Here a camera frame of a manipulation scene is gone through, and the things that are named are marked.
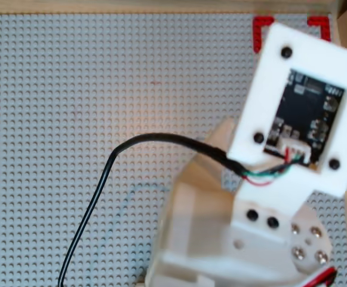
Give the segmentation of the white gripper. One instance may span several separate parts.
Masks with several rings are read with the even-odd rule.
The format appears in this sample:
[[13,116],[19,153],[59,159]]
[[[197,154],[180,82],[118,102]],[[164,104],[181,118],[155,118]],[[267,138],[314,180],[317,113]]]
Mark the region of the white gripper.
[[222,167],[197,155],[176,179],[159,220],[147,286],[297,286],[291,219],[273,187],[221,184]]

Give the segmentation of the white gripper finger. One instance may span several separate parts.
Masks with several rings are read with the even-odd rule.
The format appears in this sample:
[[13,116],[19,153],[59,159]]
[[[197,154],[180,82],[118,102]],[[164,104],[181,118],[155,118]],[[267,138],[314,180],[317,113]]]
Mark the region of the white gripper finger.
[[[236,123],[233,118],[225,118],[205,137],[204,143],[219,148],[222,151],[227,151],[235,127]],[[223,167],[209,156],[202,154],[197,154],[194,157],[194,162],[203,167]]]
[[312,274],[327,265],[332,244],[317,213],[307,203],[291,219],[291,258],[297,270]]

